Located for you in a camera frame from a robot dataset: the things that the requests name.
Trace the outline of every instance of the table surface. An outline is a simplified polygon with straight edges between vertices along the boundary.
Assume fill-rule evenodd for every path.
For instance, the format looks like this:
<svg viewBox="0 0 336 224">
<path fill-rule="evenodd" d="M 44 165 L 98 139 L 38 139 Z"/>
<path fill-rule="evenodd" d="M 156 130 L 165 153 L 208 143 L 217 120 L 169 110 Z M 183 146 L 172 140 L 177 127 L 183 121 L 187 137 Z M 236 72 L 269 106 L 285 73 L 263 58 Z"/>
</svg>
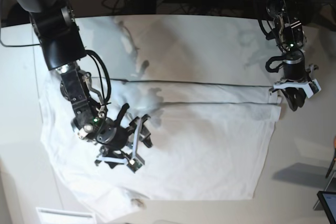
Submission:
<svg viewBox="0 0 336 224">
<path fill-rule="evenodd" d="M 87 49 L 113 78 L 269 86 L 264 70 L 279 55 L 256 20 L 205 16 L 120 16 L 78 19 Z M 328 223 L 312 210 L 333 156 L 336 34 L 305 27 L 306 59 L 318 64 L 322 91 L 292 112 L 283 104 L 255 198 L 248 201 L 147 201 L 147 209 L 116 222 Z M 5 28 L 5 43 L 36 42 L 29 25 Z M 90 58 L 79 62 L 97 75 Z M 55 177 L 39 142 L 39 92 L 47 74 L 39 47 L 0 48 L 3 96 L 0 171 L 13 223 L 36 223 L 35 207 L 86 211 Z"/>
</svg>

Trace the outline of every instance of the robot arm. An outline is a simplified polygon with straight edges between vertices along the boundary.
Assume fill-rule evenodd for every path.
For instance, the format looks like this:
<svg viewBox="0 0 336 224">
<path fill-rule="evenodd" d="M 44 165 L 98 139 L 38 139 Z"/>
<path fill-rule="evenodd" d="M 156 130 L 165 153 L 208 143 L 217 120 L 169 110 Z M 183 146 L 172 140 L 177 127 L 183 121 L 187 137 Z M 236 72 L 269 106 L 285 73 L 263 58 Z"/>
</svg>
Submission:
<svg viewBox="0 0 336 224">
<path fill-rule="evenodd" d="M 125 104 L 114 121 L 107 117 L 107 104 L 111 85 L 107 69 L 100 57 L 85 50 L 75 23 L 72 10 L 66 0 L 17 0 L 29 12 L 34 31 L 42 47 L 49 71 L 56 70 L 62 79 L 60 90 L 71 102 L 75 114 L 71 125 L 78 137 L 88 142 L 101 144 L 96 164 L 106 162 L 111 168 L 125 164 L 133 172 L 144 165 L 137 154 L 138 142 L 152 147 L 150 132 L 143 125 L 148 119 L 135 118 L 127 128 L 120 123 L 129 108 Z M 92 87 L 91 74 L 80 69 L 77 60 L 91 56 L 102 66 L 108 84 L 107 96 Z M 99 101 L 90 93 L 95 93 Z"/>
<path fill-rule="evenodd" d="M 290 108 L 295 111 L 303 106 L 306 97 L 310 98 L 321 90 L 317 80 L 313 78 L 313 72 L 318 67 L 310 65 L 306 68 L 305 55 L 302 51 L 305 36 L 296 1 L 268 0 L 267 14 L 274 19 L 275 28 L 270 26 L 271 32 L 266 35 L 266 39 L 275 39 L 282 54 L 271 57 L 265 67 L 270 73 L 278 72 L 282 68 L 284 75 L 274 84 L 271 92 L 281 90 Z M 281 63 L 272 68 L 271 64 L 275 61 Z"/>
</svg>

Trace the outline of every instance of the white table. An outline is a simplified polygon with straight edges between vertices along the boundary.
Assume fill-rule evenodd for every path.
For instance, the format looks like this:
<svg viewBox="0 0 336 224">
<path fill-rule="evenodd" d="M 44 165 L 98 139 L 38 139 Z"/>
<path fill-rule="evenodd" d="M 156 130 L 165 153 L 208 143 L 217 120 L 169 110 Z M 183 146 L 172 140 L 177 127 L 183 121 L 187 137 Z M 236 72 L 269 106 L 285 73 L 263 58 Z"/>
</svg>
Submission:
<svg viewBox="0 0 336 224">
<path fill-rule="evenodd" d="M 132 47 L 120 22 L 128 28 L 139 50 Z M 278 80 L 264 66 L 269 57 L 279 55 L 279 50 L 274 41 L 264 39 L 256 20 L 143 15 L 84 18 L 77 24 L 84 45 L 101 56 L 113 78 L 259 86 Z M 320 67 L 316 76 L 322 91 L 297 112 L 283 105 L 255 199 L 149 201 L 147 210 L 116 222 L 165 219 L 185 224 L 328 223 L 324 212 L 314 212 L 312 207 L 318 187 L 324 186 L 323 176 L 333 155 L 336 134 L 336 35 L 315 28 L 304 30 L 308 37 L 306 58 Z M 3 37 L 7 43 L 29 43 L 32 31 L 29 25 L 5 28 Z M 4 84 L 0 168 L 5 173 L 13 223 L 36 222 L 35 207 L 85 211 L 55 178 L 39 143 L 42 121 L 38 91 L 47 72 L 41 49 L 0 48 L 0 55 Z M 97 76 L 90 58 L 81 60 L 80 66 Z M 16 214 L 18 209 L 22 216 Z"/>
</svg>

